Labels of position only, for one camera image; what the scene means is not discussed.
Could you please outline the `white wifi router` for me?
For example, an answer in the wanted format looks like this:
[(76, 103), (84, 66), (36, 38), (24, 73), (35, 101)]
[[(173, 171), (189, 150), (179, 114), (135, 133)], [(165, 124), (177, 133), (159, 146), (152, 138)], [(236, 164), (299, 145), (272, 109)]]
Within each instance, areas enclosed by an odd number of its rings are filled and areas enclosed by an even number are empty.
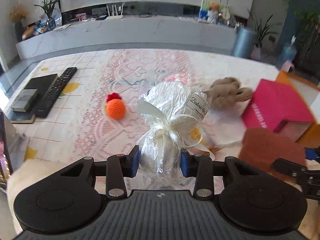
[(125, 3), (114, 3), (114, 4), (107, 4), (107, 18), (106, 20), (120, 20), (124, 17), (123, 10), (124, 10)]

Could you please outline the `grey metal trash bin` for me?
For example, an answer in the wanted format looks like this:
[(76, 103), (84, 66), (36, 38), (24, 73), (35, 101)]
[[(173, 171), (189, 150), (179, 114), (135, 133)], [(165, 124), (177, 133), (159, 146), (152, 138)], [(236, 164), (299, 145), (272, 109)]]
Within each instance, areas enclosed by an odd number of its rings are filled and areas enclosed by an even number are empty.
[(249, 59), (257, 40), (257, 32), (246, 27), (238, 27), (232, 56)]

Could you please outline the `teddy bear on console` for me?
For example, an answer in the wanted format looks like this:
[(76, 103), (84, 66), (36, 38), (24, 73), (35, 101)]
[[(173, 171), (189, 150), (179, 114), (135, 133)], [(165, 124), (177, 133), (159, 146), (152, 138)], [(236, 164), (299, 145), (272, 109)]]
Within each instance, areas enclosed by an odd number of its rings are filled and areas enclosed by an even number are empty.
[(217, 24), (219, 18), (220, 3), (210, 1), (207, 11), (207, 22)]

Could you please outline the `yellow snack packet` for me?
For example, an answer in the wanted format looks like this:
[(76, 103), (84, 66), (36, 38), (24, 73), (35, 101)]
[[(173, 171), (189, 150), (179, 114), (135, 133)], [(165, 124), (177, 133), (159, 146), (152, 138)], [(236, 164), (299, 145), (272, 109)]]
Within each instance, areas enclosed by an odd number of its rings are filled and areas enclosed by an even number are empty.
[(193, 141), (199, 142), (196, 146), (197, 150), (192, 150), (192, 152), (196, 153), (196, 151), (200, 152), (212, 152), (215, 153), (220, 149), (214, 145), (212, 140), (206, 135), (206, 133), (200, 130), (199, 127), (195, 127), (190, 133), (190, 137)]

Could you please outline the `pink lidded box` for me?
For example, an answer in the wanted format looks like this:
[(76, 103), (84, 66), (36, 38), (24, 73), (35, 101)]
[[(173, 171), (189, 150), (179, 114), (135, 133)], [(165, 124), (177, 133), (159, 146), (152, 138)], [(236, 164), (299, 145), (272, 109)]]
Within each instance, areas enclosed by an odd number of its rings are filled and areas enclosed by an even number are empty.
[(291, 86), (265, 79), (260, 80), (241, 117), (247, 128), (265, 128), (292, 141), (297, 141), (315, 120)]

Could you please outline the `black tv remote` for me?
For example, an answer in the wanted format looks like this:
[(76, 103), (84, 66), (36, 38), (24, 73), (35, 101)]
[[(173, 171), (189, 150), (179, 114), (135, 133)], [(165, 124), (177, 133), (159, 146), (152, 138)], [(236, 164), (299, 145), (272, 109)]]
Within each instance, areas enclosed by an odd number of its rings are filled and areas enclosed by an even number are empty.
[(72, 79), (74, 74), (77, 72), (76, 67), (67, 68), (61, 76), (57, 78), (57, 80), (50, 87), (48, 92), (44, 95), (43, 99), (39, 102), (36, 107), (35, 116), (37, 118), (46, 118), (55, 104), (56, 100), (67, 86), (69, 81)]

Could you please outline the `blue water jug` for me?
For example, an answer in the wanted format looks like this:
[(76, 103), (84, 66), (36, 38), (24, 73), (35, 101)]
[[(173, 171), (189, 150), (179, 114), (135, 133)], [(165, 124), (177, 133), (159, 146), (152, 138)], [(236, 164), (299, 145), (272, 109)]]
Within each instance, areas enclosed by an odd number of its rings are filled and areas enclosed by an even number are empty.
[(297, 53), (295, 47), (296, 36), (292, 36), (291, 41), (283, 46), (283, 49), (277, 59), (276, 66), (282, 68), (285, 63), (292, 63)]

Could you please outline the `pink small heater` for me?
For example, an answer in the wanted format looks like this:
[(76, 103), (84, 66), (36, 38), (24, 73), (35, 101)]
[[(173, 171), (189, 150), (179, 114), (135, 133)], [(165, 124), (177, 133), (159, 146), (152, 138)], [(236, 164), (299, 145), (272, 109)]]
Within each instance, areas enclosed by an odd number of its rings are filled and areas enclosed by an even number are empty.
[(283, 63), (281, 70), (286, 73), (289, 73), (289, 72), (292, 72), (294, 68), (295, 68), (294, 64), (291, 61), (287, 60)]

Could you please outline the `cellophane white gift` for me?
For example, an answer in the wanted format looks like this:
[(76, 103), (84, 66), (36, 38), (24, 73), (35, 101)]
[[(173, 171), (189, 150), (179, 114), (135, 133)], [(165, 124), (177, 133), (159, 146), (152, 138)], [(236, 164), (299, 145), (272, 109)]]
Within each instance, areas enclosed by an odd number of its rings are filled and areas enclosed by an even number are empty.
[(164, 183), (181, 177), (181, 151), (197, 150), (189, 133), (204, 130), (208, 110), (206, 94), (178, 81), (160, 83), (138, 99), (136, 112), (149, 127), (137, 141), (145, 177)]

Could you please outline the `green plant in vase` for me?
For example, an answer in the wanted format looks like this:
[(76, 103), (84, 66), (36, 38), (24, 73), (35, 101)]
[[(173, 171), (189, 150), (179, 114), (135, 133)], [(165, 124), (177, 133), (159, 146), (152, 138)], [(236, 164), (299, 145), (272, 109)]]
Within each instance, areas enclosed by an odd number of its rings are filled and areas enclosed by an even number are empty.
[(35, 7), (40, 7), (44, 13), (47, 15), (46, 27), (47, 31), (52, 31), (55, 29), (56, 24), (55, 20), (52, 17), (53, 10), (55, 8), (55, 4), (58, 0), (43, 0), (40, 5), (35, 4)]

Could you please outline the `brown plush toy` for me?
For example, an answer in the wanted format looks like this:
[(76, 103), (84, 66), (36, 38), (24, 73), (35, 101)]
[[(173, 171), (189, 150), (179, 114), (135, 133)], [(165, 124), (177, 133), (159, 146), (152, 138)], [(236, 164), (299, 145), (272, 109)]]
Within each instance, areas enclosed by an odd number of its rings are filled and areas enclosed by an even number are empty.
[(253, 96), (253, 90), (241, 87), (240, 81), (234, 77), (215, 80), (204, 93), (212, 109), (228, 109), (239, 102), (251, 100)]

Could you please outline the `black tablet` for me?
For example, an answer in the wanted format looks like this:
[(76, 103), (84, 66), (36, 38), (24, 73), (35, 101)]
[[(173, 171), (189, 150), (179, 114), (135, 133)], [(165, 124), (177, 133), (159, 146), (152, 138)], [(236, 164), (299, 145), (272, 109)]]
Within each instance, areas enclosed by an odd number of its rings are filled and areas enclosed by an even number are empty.
[(19, 92), (7, 114), (13, 124), (32, 124), (37, 104), (57, 80), (57, 74), (32, 78)]

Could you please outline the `small grey box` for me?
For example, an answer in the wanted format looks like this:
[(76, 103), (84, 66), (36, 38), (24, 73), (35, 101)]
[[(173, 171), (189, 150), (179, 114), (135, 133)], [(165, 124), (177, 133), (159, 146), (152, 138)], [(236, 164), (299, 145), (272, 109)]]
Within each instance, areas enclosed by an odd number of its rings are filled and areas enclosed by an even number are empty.
[(36, 89), (22, 90), (11, 105), (11, 109), (15, 112), (27, 112), (38, 94)]

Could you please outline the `potted floor plant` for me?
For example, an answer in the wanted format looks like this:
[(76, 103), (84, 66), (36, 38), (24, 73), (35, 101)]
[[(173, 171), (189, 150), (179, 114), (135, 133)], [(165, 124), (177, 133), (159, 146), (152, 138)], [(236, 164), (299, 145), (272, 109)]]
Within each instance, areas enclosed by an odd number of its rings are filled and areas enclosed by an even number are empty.
[(263, 23), (261, 18), (253, 12), (249, 12), (249, 18), (254, 21), (254, 31), (257, 34), (256, 40), (254, 42), (254, 47), (251, 53), (251, 59), (255, 61), (260, 61), (261, 59), (261, 49), (263, 47), (263, 40), (267, 35), (278, 35), (277, 31), (272, 30), (272, 28), (281, 25), (281, 23), (271, 23), (270, 20), (274, 14), (271, 14), (268, 19)]

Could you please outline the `green picture board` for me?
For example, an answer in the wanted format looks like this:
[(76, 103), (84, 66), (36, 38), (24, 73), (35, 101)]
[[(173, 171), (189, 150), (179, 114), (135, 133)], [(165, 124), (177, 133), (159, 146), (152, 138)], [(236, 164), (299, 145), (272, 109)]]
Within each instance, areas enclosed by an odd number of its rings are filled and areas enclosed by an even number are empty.
[(230, 6), (216, 1), (202, 0), (198, 21), (208, 24), (229, 25)]

